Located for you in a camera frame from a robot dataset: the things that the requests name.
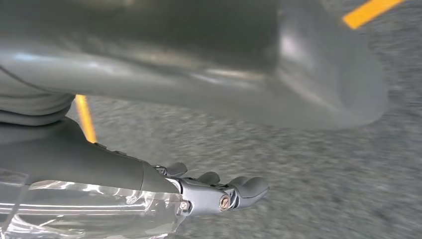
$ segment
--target gray carpet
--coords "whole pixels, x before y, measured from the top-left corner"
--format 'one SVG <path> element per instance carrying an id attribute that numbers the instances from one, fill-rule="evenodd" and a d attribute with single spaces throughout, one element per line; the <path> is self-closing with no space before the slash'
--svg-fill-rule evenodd
<path id="1" fill-rule="evenodd" d="M 324 0 L 342 16 L 363 0 Z M 191 175 L 264 176 L 254 208 L 187 219 L 177 239 L 422 238 L 422 1 L 358 31 L 382 60 L 390 111 L 341 131 L 277 129 L 202 112 L 90 97 L 100 143 Z M 69 114 L 77 117 L 75 111 Z"/>

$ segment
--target yellow line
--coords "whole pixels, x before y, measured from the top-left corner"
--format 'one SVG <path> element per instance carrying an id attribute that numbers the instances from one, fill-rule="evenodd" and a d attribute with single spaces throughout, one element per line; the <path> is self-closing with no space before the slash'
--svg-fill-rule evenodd
<path id="1" fill-rule="evenodd" d="M 343 21 L 346 22 L 350 28 L 357 29 L 404 1 L 405 0 L 369 0 L 364 5 L 346 14 L 343 17 Z M 76 107 L 78 108 L 79 118 L 81 120 L 85 137 L 90 142 L 96 142 L 97 138 L 95 135 L 94 125 L 92 123 L 90 110 L 85 96 L 76 96 Z"/>
<path id="2" fill-rule="evenodd" d="M 370 0 L 343 17 L 350 28 L 357 29 L 404 0 Z"/>
<path id="3" fill-rule="evenodd" d="M 82 130 L 85 133 L 85 137 L 91 143 L 97 141 L 95 136 L 94 125 L 92 123 L 90 109 L 88 107 L 87 99 L 85 96 L 76 95 L 76 108 L 78 109 L 79 118 L 82 124 Z"/>

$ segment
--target transparent plastic sheet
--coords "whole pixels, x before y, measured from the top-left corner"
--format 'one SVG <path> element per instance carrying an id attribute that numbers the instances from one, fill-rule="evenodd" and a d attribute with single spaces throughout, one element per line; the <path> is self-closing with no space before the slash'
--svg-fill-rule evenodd
<path id="1" fill-rule="evenodd" d="M 27 175 L 0 169 L 0 233 L 4 232 L 12 221 L 13 214 L 18 210 L 19 202 L 23 199 Z"/>
<path id="2" fill-rule="evenodd" d="M 180 215 L 180 194 L 62 181 L 42 181 L 21 189 L 25 192 L 20 205 L 8 203 L 10 208 L 18 208 L 9 215 L 10 224 L 2 238 L 163 238 L 185 218 Z"/>

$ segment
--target robotic hand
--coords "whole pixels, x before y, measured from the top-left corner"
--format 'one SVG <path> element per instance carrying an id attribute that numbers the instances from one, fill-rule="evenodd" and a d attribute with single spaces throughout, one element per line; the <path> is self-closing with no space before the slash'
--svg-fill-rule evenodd
<path id="1" fill-rule="evenodd" d="M 202 216 L 247 208 L 263 198 L 269 185 L 260 177 L 237 177 L 221 184 L 220 177 L 208 172 L 198 178 L 182 176 L 188 171 L 183 163 L 169 167 L 156 165 L 155 169 L 173 183 L 185 200 L 181 209 L 185 216 Z"/>

